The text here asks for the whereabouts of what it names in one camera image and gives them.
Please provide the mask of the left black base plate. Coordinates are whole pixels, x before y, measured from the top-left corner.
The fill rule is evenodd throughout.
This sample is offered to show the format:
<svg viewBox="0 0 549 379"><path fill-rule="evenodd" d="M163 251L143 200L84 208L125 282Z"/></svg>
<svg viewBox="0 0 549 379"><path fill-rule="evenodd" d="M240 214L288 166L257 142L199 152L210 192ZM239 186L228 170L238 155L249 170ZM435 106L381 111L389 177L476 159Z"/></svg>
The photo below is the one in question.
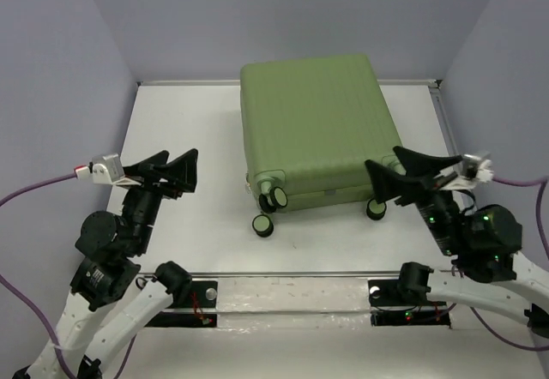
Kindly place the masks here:
<svg viewBox="0 0 549 379"><path fill-rule="evenodd" d="M198 280L192 283L185 299L162 310L147 328L216 328L218 282Z"/></svg>

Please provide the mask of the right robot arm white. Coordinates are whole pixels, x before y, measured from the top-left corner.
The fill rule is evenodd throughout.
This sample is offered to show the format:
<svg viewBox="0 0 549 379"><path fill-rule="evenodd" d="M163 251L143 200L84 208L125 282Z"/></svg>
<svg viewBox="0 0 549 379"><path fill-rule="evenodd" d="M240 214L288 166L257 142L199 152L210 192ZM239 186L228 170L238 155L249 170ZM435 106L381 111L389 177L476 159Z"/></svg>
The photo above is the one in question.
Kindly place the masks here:
<svg viewBox="0 0 549 379"><path fill-rule="evenodd" d="M470 194L495 180L492 163L479 155L436 157L396 146L400 174L368 159L377 202L414 205L452 273L417 262L401 266L394 280L396 296L406 304L447 301L486 310L524 323L548 335L548 272L522 253L522 225L498 204L461 210L453 192Z"/></svg>

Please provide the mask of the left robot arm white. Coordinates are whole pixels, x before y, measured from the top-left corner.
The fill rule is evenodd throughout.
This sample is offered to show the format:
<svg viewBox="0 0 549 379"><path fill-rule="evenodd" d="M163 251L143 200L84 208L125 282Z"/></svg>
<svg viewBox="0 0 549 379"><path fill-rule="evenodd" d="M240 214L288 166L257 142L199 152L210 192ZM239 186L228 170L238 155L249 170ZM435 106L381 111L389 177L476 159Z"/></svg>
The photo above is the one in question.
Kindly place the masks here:
<svg viewBox="0 0 549 379"><path fill-rule="evenodd" d="M130 304L103 323L141 270L132 260L146 253L161 202L195 191L197 160L195 148L176 159L162 150L124 166L114 153L95 157L69 175L125 189L122 210L96 211L83 221L75 242L83 259L56 325L29 298L22 299L45 325L49 340L33 363L16 371L16 378L100 378L149 321L188 300L191 274L164 262Z"/></svg>

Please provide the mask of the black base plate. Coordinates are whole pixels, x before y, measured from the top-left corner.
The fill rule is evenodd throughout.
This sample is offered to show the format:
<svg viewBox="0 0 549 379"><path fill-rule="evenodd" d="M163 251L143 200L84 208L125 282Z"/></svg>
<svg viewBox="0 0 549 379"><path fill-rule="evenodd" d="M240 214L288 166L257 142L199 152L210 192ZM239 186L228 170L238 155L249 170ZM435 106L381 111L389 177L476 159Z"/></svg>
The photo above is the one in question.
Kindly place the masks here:
<svg viewBox="0 0 549 379"><path fill-rule="evenodd" d="M398 289L396 279L369 280L368 293L373 327L451 327L446 302L405 298Z"/></svg>
<svg viewBox="0 0 549 379"><path fill-rule="evenodd" d="M216 328L218 282L198 280L192 283L185 299L162 310L147 328Z"/></svg>

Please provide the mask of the aluminium rail front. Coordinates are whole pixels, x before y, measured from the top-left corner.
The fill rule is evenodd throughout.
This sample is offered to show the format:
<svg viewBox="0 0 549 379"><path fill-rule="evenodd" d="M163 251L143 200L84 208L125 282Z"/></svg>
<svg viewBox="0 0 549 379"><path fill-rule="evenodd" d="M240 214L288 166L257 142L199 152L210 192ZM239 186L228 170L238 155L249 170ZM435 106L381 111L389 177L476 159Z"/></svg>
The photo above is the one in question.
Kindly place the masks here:
<svg viewBox="0 0 549 379"><path fill-rule="evenodd" d="M396 277L399 274L398 270L389 270L389 271L271 271L271 272L197 272L190 271L190 274L194 278L204 278L204 279L213 279L213 278L298 278L298 277L335 277L335 278L391 278Z"/></svg>

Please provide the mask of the green hard-shell suitcase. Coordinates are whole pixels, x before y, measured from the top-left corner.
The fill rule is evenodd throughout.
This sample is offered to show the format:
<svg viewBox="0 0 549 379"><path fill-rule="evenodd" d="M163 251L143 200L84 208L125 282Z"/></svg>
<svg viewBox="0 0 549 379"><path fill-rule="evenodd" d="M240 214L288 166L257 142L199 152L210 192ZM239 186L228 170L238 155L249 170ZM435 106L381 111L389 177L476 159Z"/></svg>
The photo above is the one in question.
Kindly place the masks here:
<svg viewBox="0 0 549 379"><path fill-rule="evenodd" d="M363 202L369 219L383 219L365 161L394 167L401 138L366 54L248 63L239 86L258 237L295 210Z"/></svg>

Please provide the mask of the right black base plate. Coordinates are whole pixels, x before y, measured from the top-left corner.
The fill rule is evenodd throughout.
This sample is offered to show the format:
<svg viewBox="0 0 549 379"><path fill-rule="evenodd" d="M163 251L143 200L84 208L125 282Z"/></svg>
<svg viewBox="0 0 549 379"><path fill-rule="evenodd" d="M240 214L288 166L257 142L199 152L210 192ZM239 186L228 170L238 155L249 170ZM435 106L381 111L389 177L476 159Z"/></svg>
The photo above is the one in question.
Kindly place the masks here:
<svg viewBox="0 0 549 379"><path fill-rule="evenodd" d="M451 327L446 302L405 298L398 289L396 279L369 280L368 293L373 327Z"/></svg>

